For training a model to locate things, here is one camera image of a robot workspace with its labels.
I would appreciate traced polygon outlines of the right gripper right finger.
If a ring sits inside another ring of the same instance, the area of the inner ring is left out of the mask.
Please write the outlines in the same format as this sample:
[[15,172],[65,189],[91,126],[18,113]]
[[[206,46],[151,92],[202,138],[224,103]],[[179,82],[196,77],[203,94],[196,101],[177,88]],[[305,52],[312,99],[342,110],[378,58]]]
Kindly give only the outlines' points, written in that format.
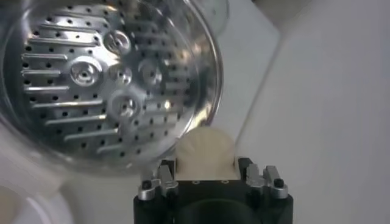
[[288,198],[288,186],[275,166],[266,166],[262,171],[250,158],[239,157],[239,175],[248,186],[268,194],[277,200]]

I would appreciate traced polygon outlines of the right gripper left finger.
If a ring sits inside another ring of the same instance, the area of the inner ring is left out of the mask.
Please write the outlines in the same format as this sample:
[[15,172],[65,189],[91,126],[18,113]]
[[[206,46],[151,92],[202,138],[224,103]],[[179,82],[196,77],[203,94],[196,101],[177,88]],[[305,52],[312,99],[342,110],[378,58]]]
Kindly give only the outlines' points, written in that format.
[[159,190],[163,197],[177,195],[179,183],[176,180],[176,160],[163,159],[158,166],[146,167],[141,171],[138,187],[139,200],[153,200]]

